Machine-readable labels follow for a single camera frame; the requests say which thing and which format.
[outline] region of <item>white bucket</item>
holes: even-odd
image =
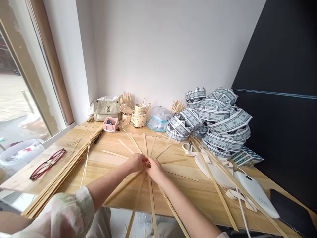
[[[27,156],[13,160],[13,161],[7,161],[6,158],[10,157],[11,155],[19,152],[20,150],[23,150],[31,145],[33,145],[35,142],[39,142],[41,145],[38,146],[37,150],[34,150],[32,153],[28,153]],[[40,155],[42,152],[45,151],[43,144],[44,141],[40,139],[32,139],[27,140],[24,142],[21,142],[19,144],[16,144],[6,151],[4,151],[0,155],[0,164],[3,165],[5,168],[9,168],[10,170],[14,170],[14,173],[22,169],[25,165],[30,163],[33,159],[35,159],[38,155]]]

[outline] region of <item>pink box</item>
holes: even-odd
[[[111,121],[113,125],[107,124],[107,121]],[[116,129],[118,128],[118,119],[113,117],[107,117],[105,121],[102,123],[103,130],[105,132],[116,132]]]

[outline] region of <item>white cable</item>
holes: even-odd
[[[247,231],[248,237],[251,238],[250,233],[249,233],[249,228],[248,228],[247,220],[245,219],[245,215],[244,215],[244,210],[243,210],[243,207],[242,207],[241,199],[238,198],[238,200],[239,200],[239,204],[240,204],[240,207],[241,207],[241,212],[242,212],[242,217],[243,217],[243,222],[244,222],[245,230]]]

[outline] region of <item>wooden table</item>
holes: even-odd
[[[81,148],[81,146],[89,140],[92,131],[95,131],[101,122],[94,122],[91,127],[87,130],[83,139],[77,146],[76,152]],[[73,148],[72,146],[67,146],[69,142],[76,142],[83,135],[84,131],[89,126],[88,122],[83,123],[80,126],[74,127],[56,143],[50,146],[45,152],[40,156],[30,162],[27,166],[17,172],[14,176],[4,182],[0,188],[6,190],[14,190],[18,192],[39,194],[41,190],[54,178],[54,176],[60,171],[60,169],[69,160],[63,162],[63,159],[52,167],[41,179],[38,181],[31,181],[29,179],[31,173],[44,161],[46,161],[52,154],[56,151],[65,148],[67,152],[70,152]],[[144,140],[143,133],[146,133],[146,140],[148,149],[150,149],[153,138],[156,132],[151,131],[147,126],[142,128],[135,128],[133,125],[129,125],[126,128],[128,133],[133,135],[140,149],[144,152]],[[131,153],[121,145],[117,139],[123,141],[128,147],[133,151],[137,152],[136,147],[128,138],[123,129],[120,132],[115,133],[103,133],[97,144],[92,144],[90,149],[88,166],[86,172],[86,178],[83,180],[83,185],[86,185],[95,179],[99,178],[103,174],[107,173],[111,169],[115,168],[117,165],[123,163],[125,159],[110,155],[102,152],[102,150],[111,151],[117,154],[130,156]],[[186,161],[176,162],[168,164],[169,168],[172,170],[181,171],[192,177],[195,177],[200,182],[184,178],[178,175],[167,173],[167,175],[174,181],[174,183],[180,188],[180,190],[188,196],[197,206],[203,209],[207,214],[213,218],[213,222],[222,226],[231,226],[229,218],[225,212],[225,209],[220,201],[217,191],[212,183],[197,167],[194,158],[188,157],[181,149],[182,144],[178,144],[173,140],[167,139],[163,136],[157,136],[156,142],[153,148],[152,157],[155,157],[160,151],[162,151],[167,145],[172,144],[159,158],[159,161],[169,161],[178,159],[187,159]],[[74,172],[69,176],[64,185],[61,187],[60,192],[73,193],[80,187],[81,179],[83,176],[85,166],[85,160],[82,160],[79,166],[74,170]],[[281,192],[290,199],[296,201],[300,205],[304,206],[293,196],[283,190],[280,186],[270,180],[267,176],[261,173],[256,168],[245,169],[247,174],[255,178],[264,189],[266,194],[269,196],[269,190],[271,188]],[[138,191],[141,178],[138,176],[133,180],[122,192],[120,192],[113,200],[109,201],[105,206],[115,207],[115,208],[126,208],[132,209],[134,205],[135,196]],[[153,196],[155,211],[158,215],[173,216],[170,208],[168,207],[164,197],[162,196],[157,184],[152,182],[153,186]],[[220,187],[220,190],[225,198],[226,203],[231,211],[231,214],[239,228],[244,229],[244,223],[242,219],[242,214],[240,208],[237,206],[238,201],[235,202],[225,195],[225,190]],[[258,211],[253,212],[247,209],[243,203],[244,211],[247,214],[247,223],[250,230],[262,231],[264,233],[279,235],[278,231],[273,227],[273,225],[264,217],[264,215]],[[317,225],[317,215],[304,206],[310,213],[312,220]],[[136,208],[138,211],[151,212],[151,204],[149,198],[149,186],[148,180],[146,179],[143,185],[141,197]],[[289,237],[300,237],[291,228],[276,220],[277,224],[285,231]]]

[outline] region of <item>black pen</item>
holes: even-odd
[[[94,142],[95,144],[97,144],[97,142],[98,142],[99,138],[101,137],[102,133],[103,133],[103,130],[100,132],[100,134],[98,135],[97,139],[95,140],[95,142]]]

